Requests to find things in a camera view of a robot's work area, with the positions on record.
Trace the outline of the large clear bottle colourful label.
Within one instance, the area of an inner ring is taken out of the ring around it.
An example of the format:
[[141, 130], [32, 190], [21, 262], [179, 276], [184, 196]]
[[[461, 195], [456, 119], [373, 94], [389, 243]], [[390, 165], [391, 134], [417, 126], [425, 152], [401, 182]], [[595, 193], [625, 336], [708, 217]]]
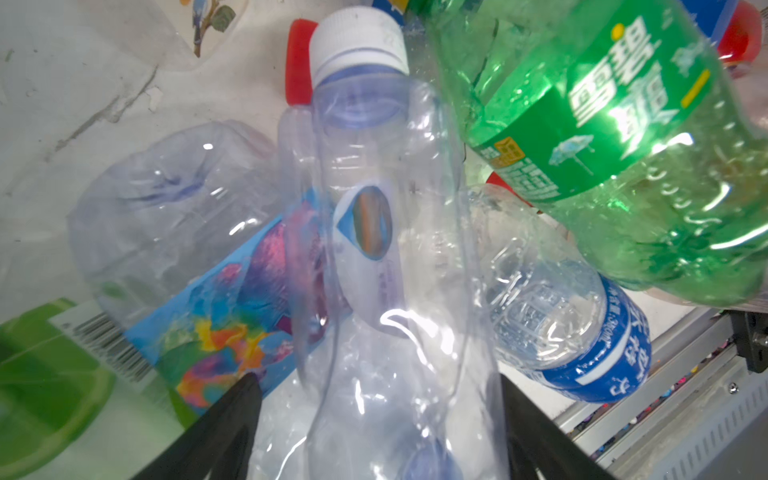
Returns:
[[67, 218], [102, 310], [197, 413], [295, 369], [275, 145], [239, 121], [174, 133], [94, 179]]

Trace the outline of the red cap clear bottle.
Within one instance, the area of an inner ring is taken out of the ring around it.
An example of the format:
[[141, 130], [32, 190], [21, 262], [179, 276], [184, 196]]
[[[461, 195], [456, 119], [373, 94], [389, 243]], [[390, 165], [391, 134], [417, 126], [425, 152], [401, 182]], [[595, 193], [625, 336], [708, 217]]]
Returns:
[[317, 22], [296, 19], [290, 26], [284, 75], [285, 99], [289, 106], [309, 105], [313, 86], [309, 46]]

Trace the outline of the clear bottle green neck label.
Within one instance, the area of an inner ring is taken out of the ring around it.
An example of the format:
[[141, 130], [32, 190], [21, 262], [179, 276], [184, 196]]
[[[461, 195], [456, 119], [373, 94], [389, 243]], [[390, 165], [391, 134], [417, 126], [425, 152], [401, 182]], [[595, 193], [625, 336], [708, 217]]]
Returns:
[[155, 1], [170, 28], [162, 40], [160, 65], [173, 71], [191, 70], [213, 55], [246, 12], [246, 0]]

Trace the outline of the clear bottle blue label white cap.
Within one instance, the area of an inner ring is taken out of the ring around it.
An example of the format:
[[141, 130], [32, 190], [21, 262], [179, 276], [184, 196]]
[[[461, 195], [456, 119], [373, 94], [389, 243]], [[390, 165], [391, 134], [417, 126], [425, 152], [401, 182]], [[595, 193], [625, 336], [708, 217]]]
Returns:
[[468, 199], [500, 360], [577, 401], [634, 393], [651, 367], [643, 311], [508, 190], [474, 185]]

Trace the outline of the clear bottle white cap oval label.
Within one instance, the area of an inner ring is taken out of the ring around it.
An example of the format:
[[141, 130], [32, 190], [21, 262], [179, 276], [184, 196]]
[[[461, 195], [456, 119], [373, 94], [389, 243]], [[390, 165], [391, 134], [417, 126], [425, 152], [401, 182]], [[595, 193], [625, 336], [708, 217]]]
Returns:
[[387, 13], [309, 45], [313, 94], [278, 128], [310, 479], [506, 479], [501, 377], [453, 121]]

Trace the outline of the green soda bottle yellow cap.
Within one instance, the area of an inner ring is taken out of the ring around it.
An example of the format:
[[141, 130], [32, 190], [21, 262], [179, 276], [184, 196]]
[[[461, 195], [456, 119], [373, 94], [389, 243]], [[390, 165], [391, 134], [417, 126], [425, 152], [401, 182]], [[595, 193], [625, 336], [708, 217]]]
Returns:
[[469, 148], [633, 290], [767, 281], [767, 134], [679, 1], [412, 1]]

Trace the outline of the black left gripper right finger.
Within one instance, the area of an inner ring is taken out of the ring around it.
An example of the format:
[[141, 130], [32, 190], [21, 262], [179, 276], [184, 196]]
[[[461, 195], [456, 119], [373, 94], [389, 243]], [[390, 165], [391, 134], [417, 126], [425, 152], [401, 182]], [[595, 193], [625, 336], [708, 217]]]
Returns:
[[592, 461], [512, 381], [501, 390], [510, 479], [614, 480]]

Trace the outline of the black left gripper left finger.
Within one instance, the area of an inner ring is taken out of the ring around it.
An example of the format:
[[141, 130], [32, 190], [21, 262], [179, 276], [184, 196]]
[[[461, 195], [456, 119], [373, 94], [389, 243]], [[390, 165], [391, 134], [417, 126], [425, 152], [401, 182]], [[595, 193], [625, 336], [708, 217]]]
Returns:
[[137, 479], [245, 479], [259, 425], [262, 391], [244, 375]]

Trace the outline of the round clear bottle red label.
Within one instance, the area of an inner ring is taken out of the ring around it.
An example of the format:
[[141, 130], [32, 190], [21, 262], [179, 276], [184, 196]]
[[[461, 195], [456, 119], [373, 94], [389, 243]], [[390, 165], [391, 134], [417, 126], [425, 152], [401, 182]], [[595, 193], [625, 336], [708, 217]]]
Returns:
[[749, 1], [739, 1], [717, 46], [720, 61], [728, 68], [751, 64], [760, 54], [766, 29], [762, 11]]

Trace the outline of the aluminium front rail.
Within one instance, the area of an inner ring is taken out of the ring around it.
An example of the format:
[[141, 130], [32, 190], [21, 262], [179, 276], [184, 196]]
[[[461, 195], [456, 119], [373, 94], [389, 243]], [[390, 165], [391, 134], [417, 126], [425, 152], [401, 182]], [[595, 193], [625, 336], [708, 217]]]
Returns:
[[697, 479], [767, 419], [767, 316], [695, 308], [653, 342], [631, 396], [556, 422], [618, 479]]

